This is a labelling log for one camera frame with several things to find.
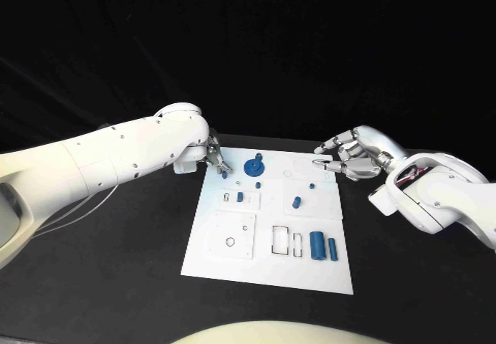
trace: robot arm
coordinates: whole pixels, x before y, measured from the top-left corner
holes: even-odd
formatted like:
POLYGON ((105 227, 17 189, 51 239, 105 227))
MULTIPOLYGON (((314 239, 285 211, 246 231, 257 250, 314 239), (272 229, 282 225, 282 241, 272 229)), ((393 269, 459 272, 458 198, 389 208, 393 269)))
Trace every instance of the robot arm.
POLYGON ((40 147, 0 155, 0 268, 45 219, 70 203, 172 164, 175 173, 204 161, 220 171, 214 131, 188 103, 40 147))
POLYGON ((366 126, 331 138, 315 153, 337 146, 342 161, 316 159, 312 164, 344 173, 354 181, 374 177, 384 170, 384 185, 368 195, 383 215, 399 211, 412 225, 429 234, 458 222, 487 247, 496 249, 496 184, 488 183, 465 162, 442 153, 409 156, 397 143, 366 126), (413 179, 403 188, 404 182, 413 179))

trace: blue object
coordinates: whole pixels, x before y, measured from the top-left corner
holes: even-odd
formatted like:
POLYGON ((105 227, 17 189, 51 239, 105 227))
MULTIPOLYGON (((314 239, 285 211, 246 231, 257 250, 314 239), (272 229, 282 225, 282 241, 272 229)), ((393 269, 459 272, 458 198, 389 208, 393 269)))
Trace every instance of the blue object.
POLYGON ((311 259, 325 260, 325 244, 322 242, 322 232, 309 232, 311 259))
POLYGON ((260 162, 260 158, 262 158, 260 154, 256 153, 254 159, 249 159, 244 162, 243 169, 244 169, 244 174, 249 177, 257 177, 263 173, 265 166, 263 166, 263 163, 260 162))
POLYGON ((301 203, 301 197, 293 197, 292 207, 293 207, 295 209, 299 208, 299 203, 301 203))
POLYGON ((335 240, 329 238, 327 241, 328 241, 329 260, 335 262, 337 261, 335 240))

